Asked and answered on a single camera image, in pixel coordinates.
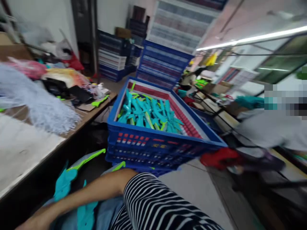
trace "stacked plastic crate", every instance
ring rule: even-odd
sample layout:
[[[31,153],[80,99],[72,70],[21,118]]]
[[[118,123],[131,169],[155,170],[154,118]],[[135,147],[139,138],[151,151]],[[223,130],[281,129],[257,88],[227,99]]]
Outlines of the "stacked plastic crate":
[[[102,77],[120,81],[127,75],[129,44],[123,38],[99,30],[99,65]]]
[[[147,25],[143,22],[130,19],[129,29],[131,30],[131,38],[134,39],[134,44],[143,46],[147,32]]]
[[[131,56],[129,58],[129,64],[138,66],[140,64],[140,57],[143,52],[142,47],[138,45],[133,45],[133,50],[131,52]]]
[[[172,89],[218,15],[216,10],[181,1],[159,1],[144,41],[137,78]]]
[[[192,58],[192,55],[146,40],[136,77],[172,89]]]
[[[182,134],[118,122],[126,91],[132,88],[140,95],[168,100],[174,116],[183,123]],[[107,123],[106,160],[113,164],[125,161],[128,168],[156,176],[177,170],[181,164],[203,153],[227,146],[174,91],[131,77],[119,93]]]

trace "hand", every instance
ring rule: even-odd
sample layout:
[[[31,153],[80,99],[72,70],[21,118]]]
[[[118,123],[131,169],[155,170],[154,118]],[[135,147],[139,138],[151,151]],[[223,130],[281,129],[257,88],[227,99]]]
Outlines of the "hand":
[[[55,219],[52,215],[51,205],[41,207],[26,222],[15,230],[48,230],[50,224]]]

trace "striped shirt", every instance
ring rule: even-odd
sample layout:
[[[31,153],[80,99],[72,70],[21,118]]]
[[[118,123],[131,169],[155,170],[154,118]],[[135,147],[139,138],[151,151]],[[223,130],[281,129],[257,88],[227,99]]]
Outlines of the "striped shirt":
[[[126,185],[123,198],[124,205],[111,230],[222,230],[150,173],[134,176]]]

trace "fluorescent light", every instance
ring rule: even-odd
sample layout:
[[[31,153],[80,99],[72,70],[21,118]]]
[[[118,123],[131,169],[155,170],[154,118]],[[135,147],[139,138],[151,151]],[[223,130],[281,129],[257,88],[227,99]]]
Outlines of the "fluorescent light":
[[[211,49],[226,47],[226,46],[234,46],[239,43],[246,43],[246,42],[252,42],[252,41],[257,41],[257,40],[262,40],[262,39],[267,39],[267,38],[280,37],[280,36],[295,34],[295,33],[303,32],[303,31],[307,31],[307,26],[298,27],[298,28],[290,29],[290,30],[283,30],[280,32],[274,32],[274,33],[250,37],[250,38],[244,38],[244,39],[240,39],[237,41],[226,42],[226,43],[222,43],[218,45],[207,46],[207,47],[199,48],[196,51],[211,50]]]
[[[282,69],[269,69],[269,68],[258,68],[258,69],[266,69],[266,70],[278,70],[278,71],[289,71],[289,70],[282,70]]]

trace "person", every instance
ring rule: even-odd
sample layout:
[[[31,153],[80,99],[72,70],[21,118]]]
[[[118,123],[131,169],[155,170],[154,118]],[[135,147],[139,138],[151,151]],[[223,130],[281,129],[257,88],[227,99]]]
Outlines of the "person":
[[[198,77],[206,69],[207,69],[207,67],[200,67],[200,68],[198,68],[194,72],[190,72],[188,74],[184,74],[183,77],[182,77],[182,81],[180,83],[180,87],[183,90],[186,90],[186,91],[190,90],[191,89],[191,85],[194,85],[196,77]]]
[[[154,175],[122,169],[102,175],[86,187],[41,208],[16,230],[47,230],[55,226],[55,220],[61,215],[102,200],[105,201],[96,207],[99,213],[92,229],[222,229]],[[77,229],[76,225],[77,220],[71,228],[63,226],[61,229]]]
[[[290,116],[286,110],[253,109],[241,112],[242,122],[231,134],[237,143],[234,148],[247,159],[244,165],[228,167],[232,173],[244,171],[281,171],[286,164],[269,153],[270,148],[282,146],[296,152],[307,151],[307,123],[299,116]]]

